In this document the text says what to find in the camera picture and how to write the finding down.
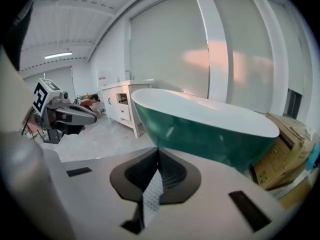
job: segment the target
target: faucet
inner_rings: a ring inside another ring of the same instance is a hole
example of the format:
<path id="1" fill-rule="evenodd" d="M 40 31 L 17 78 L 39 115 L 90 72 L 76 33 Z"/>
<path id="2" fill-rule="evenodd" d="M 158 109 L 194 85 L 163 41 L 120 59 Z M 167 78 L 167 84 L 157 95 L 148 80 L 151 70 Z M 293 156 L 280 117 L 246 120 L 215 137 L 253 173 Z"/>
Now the faucet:
<path id="1" fill-rule="evenodd" d="M 124 71 L 124 74 L 126 75 L 127 72 L 129 72 L 129 80 L 131 80 L 131 72 L 129 70 Z"/>

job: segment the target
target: ceiling beam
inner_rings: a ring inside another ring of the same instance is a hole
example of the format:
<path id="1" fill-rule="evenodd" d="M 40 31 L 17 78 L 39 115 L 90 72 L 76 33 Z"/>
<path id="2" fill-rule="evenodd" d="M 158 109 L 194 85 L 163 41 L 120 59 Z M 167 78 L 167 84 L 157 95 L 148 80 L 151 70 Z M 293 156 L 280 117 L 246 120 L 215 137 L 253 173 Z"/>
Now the ceiling beam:
<path id="1" fill-rule="evenodd" d="M 24 78 L 28 78 L 40 73 L 48 72 L 51 70 L 56 70 L 56 69 L 61 69 L 61 68 L 66 68 L 66 67 L 76 67 L 78 65 L 83 65 L 87 64 L 87 59 L 82 58 L 82 59 L 69 59 L 69 60 L 59 60 L 59 61 L 54 61 L 52 63 L 47 63 L 47 64 L 42 64 L 39 66 L 35 66 L 32 68 L 29 68 L 28 70 L 20 70 L 20 76 Z"/>
<path id="2" fill-rule="evenodd" d="M 62 50 L 65 51 L 66 49 L 70 49 L 70 48 L 92 48 L 93 47 L 93 43 L 91 41 L 85 42 L 85 41 L 71 41 L 71 42 L 59 42 L 59 47 L 57 43 L 48 43 L 45 45 L 40 45 L 40 46 L 34 46 L 34 47 L 30 47 L 28 49 L 23 49 L 21 51 L 21 56 L 34 56 L 37 55 L 40 51 L 46 51 L 46 52 L 50 52 L 50 51 L 54 51 L 54 50 Z"/>
<path id="3" fill-rule="evenodd" d="M 74 8 L 80 8 L 84 10 L 88 10 L 97 14 L 103 14 L 109 17 L 113 17 L 115 15 L 115 10 L 110 9 L 106 6 L 95 4 L 92 2 L 85 2 L 85 1 L 77 1 L 77 0 L 59 0 L 57 2 L 51 2 L 51 1 L 37 1 L 34 2 L 33 8 L 43 8 L 43 7 L 49 7 L 49 6 L 55 6 L 63 7 L 66 9 L 74 9 Z"/>

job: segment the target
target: bathtub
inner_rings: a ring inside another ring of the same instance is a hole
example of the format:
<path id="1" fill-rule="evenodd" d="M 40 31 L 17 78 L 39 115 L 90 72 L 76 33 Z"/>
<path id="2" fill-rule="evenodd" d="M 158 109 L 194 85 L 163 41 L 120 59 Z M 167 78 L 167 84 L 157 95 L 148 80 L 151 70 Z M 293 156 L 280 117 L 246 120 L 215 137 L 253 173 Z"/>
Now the bathtub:
<path id="1" fill-rule="evenodd" d="M 244 172 L 276 141 L 278 127 L 252 110 L 163 89 L 140 89 L 132 100 L 157 147 L 214 160 Z"/>

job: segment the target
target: ceiling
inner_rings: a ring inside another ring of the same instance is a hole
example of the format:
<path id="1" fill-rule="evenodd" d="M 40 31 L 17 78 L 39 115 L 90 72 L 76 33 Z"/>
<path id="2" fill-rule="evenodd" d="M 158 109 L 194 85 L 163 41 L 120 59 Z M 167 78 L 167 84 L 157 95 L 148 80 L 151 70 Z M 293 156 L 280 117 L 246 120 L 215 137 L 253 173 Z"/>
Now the ceiling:
<path id="1" fill-rule="evenodd" d="M 129 0 L 33 0 L 30 25 L 21 49 L 20 71 L 33 75 L 62 62 L 85 60 L 104 26 Z M 45 59 L 71 51 L 72 55 Z"/>

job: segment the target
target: person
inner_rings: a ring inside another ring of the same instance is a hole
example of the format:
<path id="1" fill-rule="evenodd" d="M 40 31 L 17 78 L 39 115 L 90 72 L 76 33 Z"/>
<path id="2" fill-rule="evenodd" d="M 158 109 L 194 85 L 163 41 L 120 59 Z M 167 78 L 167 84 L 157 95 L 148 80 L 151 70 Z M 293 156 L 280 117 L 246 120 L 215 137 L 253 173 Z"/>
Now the person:
<path id="1" fill-rule="evenodd" d="M 91 110 L 96 115 L 100 116 L 101 113 L 97 111 L 97 109 L 93 106 L 93 103 L 99 101 L 99 96 L 97 93 L 92 94 L 90 99 L 86 98 L 84 100 L 81 100 L 80 106 L 85 107 L 88 110 Z"/>

